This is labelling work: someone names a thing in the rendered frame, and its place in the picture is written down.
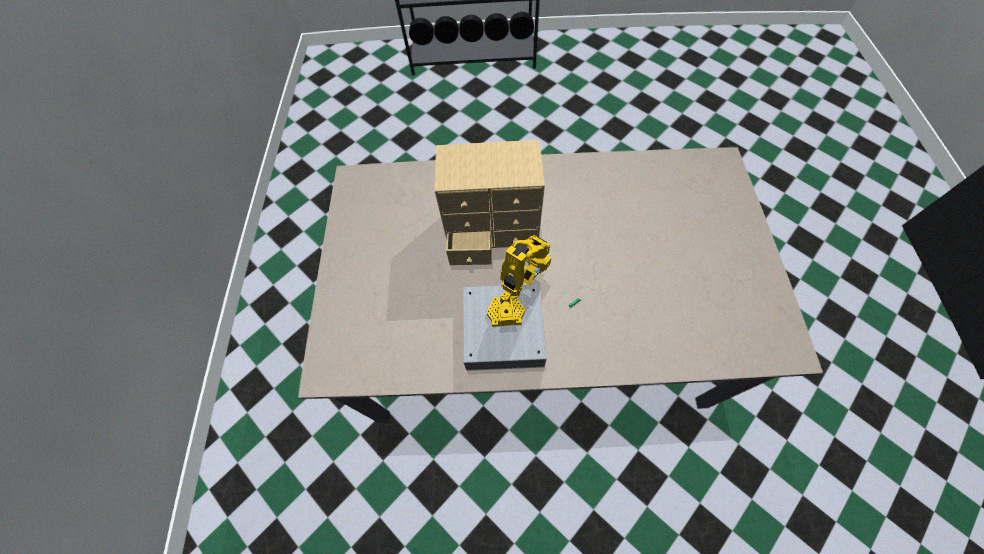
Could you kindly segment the brown wooden chest of drawers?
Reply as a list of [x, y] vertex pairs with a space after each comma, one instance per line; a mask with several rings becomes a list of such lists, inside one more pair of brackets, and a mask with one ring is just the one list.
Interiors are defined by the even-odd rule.
[[[495, 210], [492, 209], [493, 189], [542, 187], [540, 208]], [[492, 248], [495, 247], [494, 231], [538, 229], [540, 233], [544, 175], [539, 140], [487, 142], [469, 144], [436, 145], [435, 195], [446, 235], [443, 214], [490, 212]], [[489, 211], [443, 213], [438, 192], [489, 190]], [[493, 212], [539, 210], [538, 228], [494, 230]], [[491, 217], [492, 212], [492, 217]]]

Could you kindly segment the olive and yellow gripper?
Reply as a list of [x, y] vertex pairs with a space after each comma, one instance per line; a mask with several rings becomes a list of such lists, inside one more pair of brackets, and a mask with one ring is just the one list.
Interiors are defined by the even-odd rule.
[[529, 267], [528, 268], [524, 267], [525, 277], [523, 282], [530, 286], [532, 280], [537, 274], [535, 270], [541, 267], [538, 273], [540, 274], [543, 271], [545, 271], [551, 263], [551, 257], [549, 257], [548, 255], [543, 259], [539, 259], [535, 257], [530, 260], [526, 259], [526, 262], [529, 263]]

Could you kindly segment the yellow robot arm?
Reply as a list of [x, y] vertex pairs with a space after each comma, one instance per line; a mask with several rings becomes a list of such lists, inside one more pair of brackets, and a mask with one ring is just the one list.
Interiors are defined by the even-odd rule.
[[548, 255], [550, 244], [542, 240], [534, 235], [527, 240], [514, 241], [514, 244], [506, 250], [500, 277], [502, 280], [501, 287], [503, 287], [505, 292], [499, 295], [499, 300], [497, 297], [494, 297], [487, 309], [487, 316], [492, 321], [492, 327], [499, 326], [499, 319], [515, 317], [515, 325], [522, 325], [525, 308], [517, 297], [520, 295], [525, 277], [524, 265], [526, 259], [530, 260], [535, 257], [543, 259]]

